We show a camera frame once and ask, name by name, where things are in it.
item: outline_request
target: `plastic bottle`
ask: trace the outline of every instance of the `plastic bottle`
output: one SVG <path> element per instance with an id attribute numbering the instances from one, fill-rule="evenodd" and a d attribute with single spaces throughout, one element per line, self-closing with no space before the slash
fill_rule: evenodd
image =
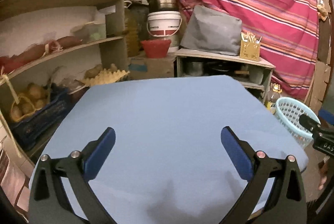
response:
<path id="1" fill-rule="evenodd" d="M 270 91 L 268 91 L 266 103 L 266 108 L 272 113 L 276 112 L 276 101 L 281 97 L 282 90 L 278 84 L 270 84 Z"/>
<path id="2" fill-rule="evenodd" d="M 125 29 L 128 32 L 125 36 L 125 40 L 128 57 L 133 57 L 139 54 L 139 40 L 137 21 L 128 8 L 130 5 L 131 1 L 124 1 Z"/>

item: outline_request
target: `bottle label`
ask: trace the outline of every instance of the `bottle label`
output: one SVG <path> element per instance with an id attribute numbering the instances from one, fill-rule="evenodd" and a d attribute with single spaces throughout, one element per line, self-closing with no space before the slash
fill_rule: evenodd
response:
<path id="1" fill-rule="evenodd" d="M 272 114 L 275 114 L 275 112 L 276 112 L 276 103 L 275 103 L 275 102 L 268 101 L 267 104 L 266 104 L 266 108 L 267 108 Z"/>

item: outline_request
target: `metal screw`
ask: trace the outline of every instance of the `metal screw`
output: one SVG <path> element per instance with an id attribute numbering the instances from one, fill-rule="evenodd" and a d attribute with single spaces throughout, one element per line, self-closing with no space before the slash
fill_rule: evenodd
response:
<path id="1" fill-rule="evenodd" d="M 73 152 L 71 152 L 71 157 L 72 157 L 72 158 L 78 158 L 79 155 L 80 155 L 80 152 L 79 152 L 79 151 L 73 151 Z"/>
<path id="2" fill-rule="evenodd" d="M 258 158 L 264 158 L 266 156 L 266 154 L 263 151 L 258 151 L 256 155 L 258 156 Z"/>
<path id="3" fill-rule="evenodd" d="M 294 162 L 296 159 L 295 159 L 295 157 L 294 157 L 293 155 L 289 155 L 289 156 L 288 156 L 288 160 L 289 160 L 290 162 Z"/>
<path id="4" fill-rule="evenodd" d="M 42 156 L 41 156 L 41 161 L 46 161 L 46 160 L 48 160 L 49 159 L 49 155 L 47 155 L 47 154 L 43 154 Z"/>

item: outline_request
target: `gray cloth cover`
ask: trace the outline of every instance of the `gray cloth cover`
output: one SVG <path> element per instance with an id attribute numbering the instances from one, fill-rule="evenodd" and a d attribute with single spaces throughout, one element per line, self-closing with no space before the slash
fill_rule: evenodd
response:
<path id="1" fill-rule="evenodd" d="M 242 21 L 225 13 L 196 5 L 181 46 L 188 49 L 239 55 Z"/>

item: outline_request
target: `egg carton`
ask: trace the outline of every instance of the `egg carton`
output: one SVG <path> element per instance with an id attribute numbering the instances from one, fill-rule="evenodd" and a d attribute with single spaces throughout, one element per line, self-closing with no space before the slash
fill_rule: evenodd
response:
<path id="1" fill-rule="evenodd" d="M 80 80 L 83 82 L 86 86 L 92 87 L 95 85 L 104 85 L 104 84 L 111 84 L 116 83 L 119 81 L 124 81 L 127 76 L 129 75 L 130 71 L 125 70 L 117 70 L 115 72 L 112 72 L 112 70 L 103 69 L 98 73 L 98 75 L 94 78 L 86 78 L 83 80 Z"/>

